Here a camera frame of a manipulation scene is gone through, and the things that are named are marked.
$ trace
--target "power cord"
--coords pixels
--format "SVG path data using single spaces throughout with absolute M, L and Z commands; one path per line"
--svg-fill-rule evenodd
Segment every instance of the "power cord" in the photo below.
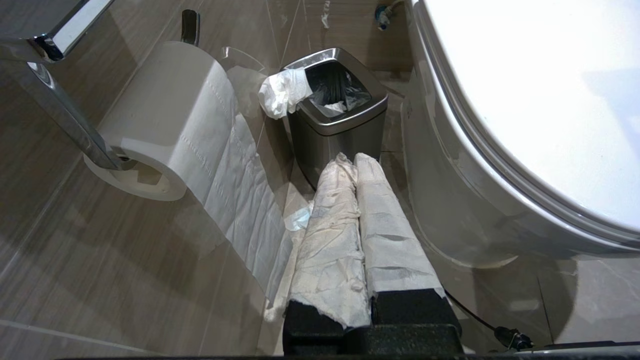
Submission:
M 520 351 L 526 348 L 533 347 L 534 345 L 533 341 L 531 341 L 531 339 L 528 336 L 518 331 L 518 329 L 508 329 L 504 326 L 498 326 L 498 327 L 491 326 L 491 324 L 484 321 L 482 318 L 480 318 L 480 316 L 477 316 L 476 314 L 471 312 L 471 310 L 467 309 L 467 307 L 464 306 L 460 301 L 458 301 L 458 299 L 451 296 L 451 294 L 446 289 L 444 290 L 444 292 L 451 299 L 451 301 L 456 303 L 456 305 L 460 309 L 462 309 L 462 311 L 470 315 L 472 318 L 476 319 L 476 321 L 483 324 L 487 328 L 491 329 L 491 331 L 493 331 L 493 336 L 495 336 L 495 338 L 503 346 L 505 346 L 507 350 L 515 349 L 516 351 Z

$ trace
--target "toilet bowl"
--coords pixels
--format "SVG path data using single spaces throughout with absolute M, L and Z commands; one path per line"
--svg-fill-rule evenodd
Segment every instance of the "toilet bowl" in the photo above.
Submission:
M 640 256 L 640 4 L 406 2 L 405 165 L 437 252 Z

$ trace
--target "crumpled tissue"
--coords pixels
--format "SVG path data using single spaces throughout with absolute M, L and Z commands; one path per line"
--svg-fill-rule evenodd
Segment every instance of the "crumpled tissue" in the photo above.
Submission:
M 360 234 L 369 295 L 381 291 L 444 289 L 415 237 L 380 164 L 356 154 Z
M 314 210 L 314 201 L 311 200 L 307 206 L 295 211 L 293 214 L 284 218 L 285 229 L 294 232 L 307 228 L 311 212 Z
M 371 324 L 358 231 L 357 181 L 356 168 L 342 153 L 324 168 L 289 296 L 314 306 L 343 328 Z
M 296 111 L 296 105 L 312 94 L 305 69 L 289 69 L 266 78 L 258 91 L 258 100 L 268 117 L 280 119 L 287 110 Z

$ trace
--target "trash can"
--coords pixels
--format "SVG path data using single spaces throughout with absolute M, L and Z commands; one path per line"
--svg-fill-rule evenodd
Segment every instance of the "trash can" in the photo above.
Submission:
M 293 151 L 315 188 L 330 160 L 363 152 L 380 160 L 387 91 L 356 58 L 340 48 L 296 60 L 282 70 L 304 68 L 310 97 L 289 114 Z

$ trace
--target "grout line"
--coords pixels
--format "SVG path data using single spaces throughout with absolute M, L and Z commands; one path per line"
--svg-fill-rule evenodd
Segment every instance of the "grout line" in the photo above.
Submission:
M 21 329 L 21 330 L 39 332 L 40 334 L 47 334 L 47 335 L 52 335 L 52 336 L 59 336 L 61 338 L 84 341 L 84 342 L 87 342 L 87 343 L 93 343 L 93 344 L 104 345 L 104 346 L 109 346 L 109 347 L 121 348 L 123 350 L 142 352 L 142 353 L 145 353 L 145 354 L 160 355 L 157 352 L 151 352 L 151 351 L 148 351 L 148 350 L 144 350 L 142 348 L 129 347 L 127 345 L 121 345 L 121 344 L 117 344 L 117 343 L 110 343 L 108 341 L 102 341 L 102 340 L 98 340 L 98 339 L 87 338 L 86 336 L 80 336 L 80 335 L 69 334 L 69 333 L 61 332 L 61 331 L 44 329 L 43 327 L 25 325 L 23 323 L 17 323 L 17 322 L 8 321 L 8 320 L 0 320 L 0 325 L 6 326 L 6 327 L 13 327 L 13 328 L 16 328 L 16 329 Z
M 551 344 L 555 344 L 554 335 L 551 332 L 551 323 L 549 322 L 549 314 L 547 313 L 547 305 L 545 304 L 545 297 L 542 295 L 542 285 L 540 284 L 540 278 L 536 274 L 536 280 L 538 281 L 538 291 L 540 291 L 540 299 L 542 300 L 542 309 L 545 311 L 545 319 L 547 319 L 547 328 L 549 329 L 549 338 L 551 338 Z
M 287 35 L 287 42 L 284 44 L 284 50 L 282 51 L 282 59 L 280 59 L 280 69 L 282 69 L 282 65 L 284 62 L 284 56 L 287 54 L 287 49 L 289 48 L 289 41 L 291 40 L 291 33 L 293 32 L 293 25 L 296 23 L 296 17 L 298 16 L 298 9 L 300 9 L 300 3 L 302 0 L 298 0 L 298 5 L 296 6 L 296 12 L 293 13 L 293 20 L 291 20 L 291 27 L 289 28 L 289 34 Z
M 258 146 L 260 146 L 260 140 L 262 140 L 262 133 L 264 132 L 265 121 L 267 120 L 267 115 L 262 118 L 262 128 L 260 129 L 260 135 L 258 136 L 258 141 L 255 143 L 255 152 L 258 152 Z
M 267 6 L 267 15 L 269 17 L 269 24 L 271 25 L 271 35 L 273 36 L 273 47 L 276 49 L 276 55 L 278 56 L 278 63 L 282 63 L 282 58 L 284 58 L 284 51 L 282 52 L 282 56 L 278 52 L 278 42 L 276 41 L 276 31 L 273 28 L 273 21 L 271 20 L 271 10 L 269 9 L 269 2 L 268 0 L 264 0 L 264 3 Z
M 307 29 L 307 43 L 309 44 L 309 53 L 311 53 L 311 35 L 309 34 L 309 20 L 307 18 L 307 5 L 305 4 L 305 0 L 302 1 L 302 10 L 305 11 L 305 29 Z
M 156 47 L 156 45 L 158 43 L 158 40 L 160 40 L 160 38 L 162 37 L 162 35 L 166 31 L 166 29 L 168 28 L 169 24 L 171 23 L 171 19 L 173 19 L 173 17 L 176 16 L 176 14 L 178 12 L 180 12 L 180 9 L 182 8 L 182 5 L 184 5 L 185 1 L 186 0 L 180 0 L 180 4 L 176 7 L 175 11 L 169 17 L 169 21 L 167 21 L 166 24 L 164 25 L 164 27 L 162 28 L 162 30 L 158 32 L 158 36 L 154 40 L 153 45 L 150 46 L 149 49 L 147 51 L 145 51 L 145 53 L 142 55 L 142 59 L 141 59 L 140 63 L 136 62 L 136 68 L 133 69 L 133 72 L 131 73 L 131 76 L 129 76 L 129 79 L 127 79 L 127 81 L 125 81 L 124 85 L 122 86 L 122 88 L 118 92 L 118 95 L 116 95 L 115 100 L 111 103 L 111 105 L 107 109 L 107 112 L 104 113 L 105 115 L 102 117 L 102 119 L 100 119 L 100 122 L 98 123 L 98 125 L 100 125 L 102 123 L 102 121 L 107 117 L 106 115 L 109 114 L 111 112 L 111 110 L 113 110 L 113 108 L 116 106 L 116 104 L 120 100 L 122 94 L 124 94 L 124 90 L 126 90 L 129 87 L 129 83 L 131 82 L 131 80 L 133 80 L 133 77 L 138 73 L 138 70 L 140 70 L 140 67 L 142 66 L 142 64 L 145 63 L 145 61 L 149 57 L 149 54 Z
M 227 249 L 225 250 L 225 259 L 222 262 L 220 276 L 218 276 L 218 283 L 216 284 L 216 289 L 213 292 L 213 298 L 211 299 L 211 304 L 209 305 L 209 316 L 207 317 L 207 325 L 205 325 L 204 332 L 202 333 L 202 340 L 200 340 L 200 348 L 198 348 L 198 356 L 202 355 L 202 347 L 204 346 L 204 339 L 206 339 L 207 332 L 209 331 L 209 323 L 211 322 L 211 312 L 213 311 L 213 303 L 216 301 L 216 297 L 218 297 L 218 291 L 220 290 L 222 277 L 225 275 L 225 266 L 227 265 L 227 258 L 229 257 L 229 248 L 231 248 L 231 243 L 228 244 Z
M 60 183 L 58 183 L 58 185 L 55 187 L 55 189 L 53 190 L 53 192 L 51 193 L 51 195 L 47 199 L 47 202 L 42 206 L 42 209 L 40 209 L 40 212 L 38 213 L 38 216 L 31 223 L 31 226 L 29 227 L 29 230 L 27 231 L 27 233 L 22 237 L 22 239 L 18 243 L 18 246 L 16 247 L 15 252 L 13 253 L 13 256 L 11 257 L 9 262 L 7 262 L 7 264 L 4 266 L 4 268 L 2 269 L 2 272 L 0 272 L 0 279 L 4 278 L 4 275 L 6 274 L 6 272 L 9 271 L 9 268 L 13 265 L 13 262 L 18 257 L 18 254 L 22 250 L 22 247 L 25 246 L 27 244 L 27 242 L 31 239 L 33 233 L 35 232 L 35 230 L 40 225 L 40 222 L 42 221 L 44 216 L 47 214 L 47 212 L 49 212 L 49 208 L 51 207 L 51 205 L 53 205 L 53 203 L 56 200 L 58 200 L 58 197 L 60 196 L 60 193 L 62 192 L 62 188 L 65 187 L 65 185 L 67 184 L 67 181 L 69 180 L 69 178 L 71 178 L 71 174 L 76 169 L 76 167 L 77 167 L 78 163 L 80 162 L 81 158 L 82 158 L 82 155 L 79 154 L 77 156 L 77 158 L 71 164 L 71 167 L 67 170 L 67 173 L 64 175 L 62 180 L 60 180 Z

